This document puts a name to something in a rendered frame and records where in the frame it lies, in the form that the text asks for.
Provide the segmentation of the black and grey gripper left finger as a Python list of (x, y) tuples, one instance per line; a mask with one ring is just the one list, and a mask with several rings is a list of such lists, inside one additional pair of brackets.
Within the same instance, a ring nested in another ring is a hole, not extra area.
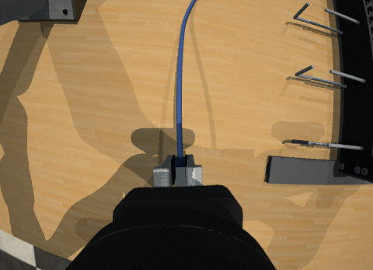
[(160, 167), (153, 169), (154, 188), (171, 187), (175, 184), (176, 164), (175, 155), (168, 155)]

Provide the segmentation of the black patch panel rack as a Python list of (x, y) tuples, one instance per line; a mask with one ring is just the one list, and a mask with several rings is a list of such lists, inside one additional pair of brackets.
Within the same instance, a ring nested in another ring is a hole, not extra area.
[[(293, 19), (338, 33), (340, 81), (303, 75), (295, 76), (341, 86), (338, 144), (292, 139), (292, 143), (338, 148), (336, 160), (269, 156), (268, 184), (352, 185), (373, 184), (373, 0), (333, 0), (336, 29), (298, 17)], [(339, 17), (338, 17), (339, 16)], [(345, 78), (344, 78), (345, 77)], [(356, 80), (356, 81), (355, 81)], [(359, 150), (358, 150), (359, 149)], [(344, 175), (343, 175), (344, 174)]]

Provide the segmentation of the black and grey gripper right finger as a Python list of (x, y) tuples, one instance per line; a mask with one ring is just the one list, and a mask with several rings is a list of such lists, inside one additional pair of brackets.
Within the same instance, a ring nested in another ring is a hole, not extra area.
[(195, 165), (193, 154), (186, 154), (185, 156), (185, 171), (187, 186), (203, 185), (202, 166)]

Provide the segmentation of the blue patch cord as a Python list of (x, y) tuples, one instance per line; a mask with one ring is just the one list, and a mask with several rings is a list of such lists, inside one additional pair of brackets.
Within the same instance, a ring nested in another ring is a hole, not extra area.
[(192, 0), (185, 16), (180, 31), (180, 45), (177, 66), (176, 85), (176, 136), (177, 136), (177, 157), (183, 157), (183, 133), (182, 133), (182, 72), (183, 72), (183, 43), (187, 18), (196, 0)]

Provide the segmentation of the grey network cable plug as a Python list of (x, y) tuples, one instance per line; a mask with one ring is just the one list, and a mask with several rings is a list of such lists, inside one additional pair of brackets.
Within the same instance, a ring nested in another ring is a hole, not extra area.
[(186, 186), (185, 156), (175, 157), (176, 164), (176, 187)]

